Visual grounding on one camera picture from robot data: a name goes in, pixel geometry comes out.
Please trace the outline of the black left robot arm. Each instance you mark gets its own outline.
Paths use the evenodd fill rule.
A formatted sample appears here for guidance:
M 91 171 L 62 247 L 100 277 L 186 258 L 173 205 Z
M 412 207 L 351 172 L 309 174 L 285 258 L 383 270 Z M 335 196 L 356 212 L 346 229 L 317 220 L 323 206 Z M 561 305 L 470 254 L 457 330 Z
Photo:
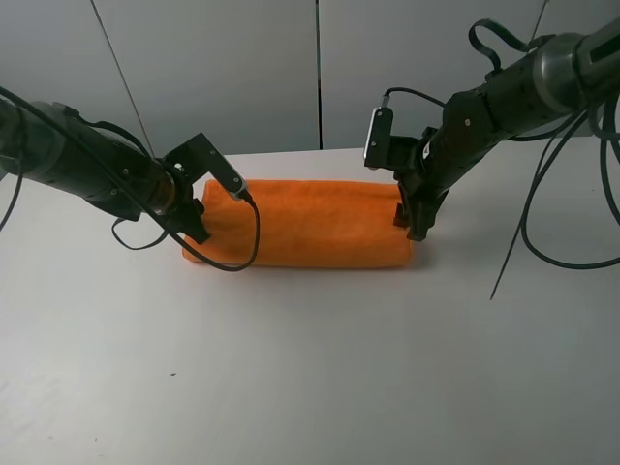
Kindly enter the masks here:
M 152 211 L 198 243 L 209 234 L 192 183 L 173 162 L 151 157 L 123 129 L 91 123 L 58 103 L 29 103 L 1 91 L 1 170 L 77 196 L 136 222 Z

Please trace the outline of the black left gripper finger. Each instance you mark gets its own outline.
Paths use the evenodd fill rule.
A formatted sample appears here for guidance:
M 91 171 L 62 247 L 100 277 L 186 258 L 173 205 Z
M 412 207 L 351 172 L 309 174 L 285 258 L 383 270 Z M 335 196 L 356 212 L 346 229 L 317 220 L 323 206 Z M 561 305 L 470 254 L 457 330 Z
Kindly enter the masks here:
M 186 219 L 186 234 L 197 243 L 204 243 L 210 238 L 202 217 L 198 213 L 191 213 Z
M 197 199 L 197 198 L 193 199 L 193 206 L 194 206 L 195 211 L 200 216 L 202 216 L 204 214 L 204 205 L 202 204 L 202 202 L 199 199 Z

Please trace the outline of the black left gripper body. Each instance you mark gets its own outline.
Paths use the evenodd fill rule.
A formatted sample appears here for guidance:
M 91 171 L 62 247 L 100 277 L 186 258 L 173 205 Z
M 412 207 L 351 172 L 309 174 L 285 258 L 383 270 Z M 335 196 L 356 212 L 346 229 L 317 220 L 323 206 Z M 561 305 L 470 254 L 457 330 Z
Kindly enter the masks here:
M 169 224 L 176 233 L 186 233 L 186 219 L 191 213 L 197 213 L 193 206 L 193 184 L 183 167 L 176 168 L 164 159 L 157 159 L 157 162 L 167 172 L 172 183 L 172 201 L 166 210 Z

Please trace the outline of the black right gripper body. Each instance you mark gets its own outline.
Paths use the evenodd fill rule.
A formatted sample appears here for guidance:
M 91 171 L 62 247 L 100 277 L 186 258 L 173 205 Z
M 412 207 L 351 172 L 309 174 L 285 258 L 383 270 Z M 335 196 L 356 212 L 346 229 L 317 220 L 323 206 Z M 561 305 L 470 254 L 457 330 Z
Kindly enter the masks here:
M 393 167 L 393 178 L 397 181 L 402 203 L 407 211 L 409 222 L 418 212 L 434 213 L 437 216 L 447 192 L 433 192 L 424 186 L 426 182 L 425 156 L 428 155 L 429 142 L 437 130 L 427 127 L 421 138 L 391 136 L 389 160 Z

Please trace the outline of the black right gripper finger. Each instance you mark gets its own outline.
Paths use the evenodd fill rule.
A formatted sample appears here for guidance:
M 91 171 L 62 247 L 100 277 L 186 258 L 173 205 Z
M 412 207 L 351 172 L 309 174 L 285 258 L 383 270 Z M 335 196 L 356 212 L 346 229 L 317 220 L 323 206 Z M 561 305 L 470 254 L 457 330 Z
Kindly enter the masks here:
M 428 231 L 435 225 L 434 213 L 418 212 L 410 221 L 408 238 L 412 241 L 424 241 Z
M 408 228 L 409 218 L 405 206 L 402 203 L 398 203 L 393 217 L 393 225 L 398 228 Z

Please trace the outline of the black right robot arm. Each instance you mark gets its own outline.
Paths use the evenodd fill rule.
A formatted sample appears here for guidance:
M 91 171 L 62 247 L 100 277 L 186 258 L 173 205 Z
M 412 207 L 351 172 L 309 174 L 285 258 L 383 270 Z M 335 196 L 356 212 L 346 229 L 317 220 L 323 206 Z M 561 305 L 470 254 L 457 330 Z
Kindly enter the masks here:
M 393 136 L 401 202 L 394 223 L 423 241 L 450 188 L 498 143 L 589 109 L 619 90 L 619 22 L 590 35 L 564 33 L 472 90 L 452 95 L 440 128 Z

